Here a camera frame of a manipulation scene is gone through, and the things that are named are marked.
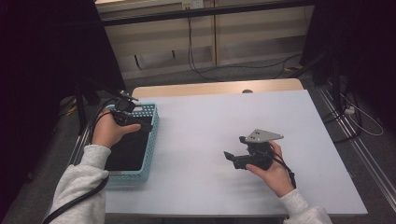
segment light blue plastic basket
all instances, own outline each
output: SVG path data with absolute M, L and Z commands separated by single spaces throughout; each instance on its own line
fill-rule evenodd
M 108 186 L 132 186 L 136 183 L 143 183 L 149 179 L 149 170 L 155 145 L 155 138 L 158 131 L 159 117 L 157 106 L 154 103 L 139 104 L 132 112 L 132 116 L 152 117 L 151 124 L 152 131 L 148 134 L 148 143 L 146 146 L 146 153 L 143 159 L 142 168 L 139 171 L 112 171 L 108 180 Z

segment person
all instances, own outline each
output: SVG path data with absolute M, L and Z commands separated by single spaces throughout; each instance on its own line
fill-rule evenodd
M 99 186 L 102 180 L 108 177 L 108 171 L 104 169 L 111 147 L 125 134 L 136 132 L 141 128 L 139 124 L 121 127 L 108 112 L 108 109 L 105 109 L 99 115 L 100 119 L 97 120 L 94 129 L 92 143 L 84 147 L 81 163 L 76 166 L 70 165 L 62 175 L 55 190 L 50 213 Z M 281 157 L 280 146 L 275 142 L 270 142 L 270 145 Z M 247 169 L 263 179 L 284 204 L 290 215 L 284 223 L 332 223 L 323 208 L 309 205 L 299 190 L 293 188 L 286 170 L 277 162 L 274 162 L 267 171 L 251 164 L 247 165 Z M 104 223 L 105 199 L 105 193 L 101 190 L 91 198 L 71 207 L 51 223 Z

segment hand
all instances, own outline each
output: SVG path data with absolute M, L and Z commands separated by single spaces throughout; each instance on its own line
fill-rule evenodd
M 138 131 L 140 124 L 131 124 L 128 126 L 120 126 L 113 119 L 113 115 L 109 109 L 104 109 L 99 114 L 95 130 L 93 131 L 92 144 L 111 148 L 118 143 L 126 133 Z
M 282 150 L 280 149 L 280 145 L 272 141 L 269 142 L 269 144 L 271 145 L 274 152 L 282 157 Z M 248 164 L 247 169 L 251 173 L 259 176 L 262 180 L 264 180 L 268 187 L 270 187 L 270 189 L 279 198 L 294 190 L 294 187 L 290 182 L 289 175 L 286 169 L 276 161 L 273 162 L 272 166 L 267 171 L 264 171 L 263 169 L 252 164 Z

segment white table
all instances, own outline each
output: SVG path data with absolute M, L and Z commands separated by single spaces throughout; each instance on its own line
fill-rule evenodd
M 367 213 L 307 91 L 141 98 L 160 116 L 148 182 L 106 190 L 106 212 L 159 217 L 274 217 L 286 210 L 223 151 L 248 154 L 238 137 L 259 128 L 285 136 L 297 188 L 330 216 Z

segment gray sweatshirt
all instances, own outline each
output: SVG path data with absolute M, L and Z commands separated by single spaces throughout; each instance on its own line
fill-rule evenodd
M 84 148 L 81 163 L 77 166 L 70 165 L 61 177 L 55 190 L 51 213 L 96 188 L 108 176 L 108 171 L 104 168 L 110 152 L 107 147 L 97 145 Z M 56 217 L 51 223 L 105 223 L 105 199 L 105 191 L 102 190 Z M 290 215 L 290 218 L 284 221 L 285 224 L 332 223 L 323 208 L 309 205 L 297 189 L 279 200 Z

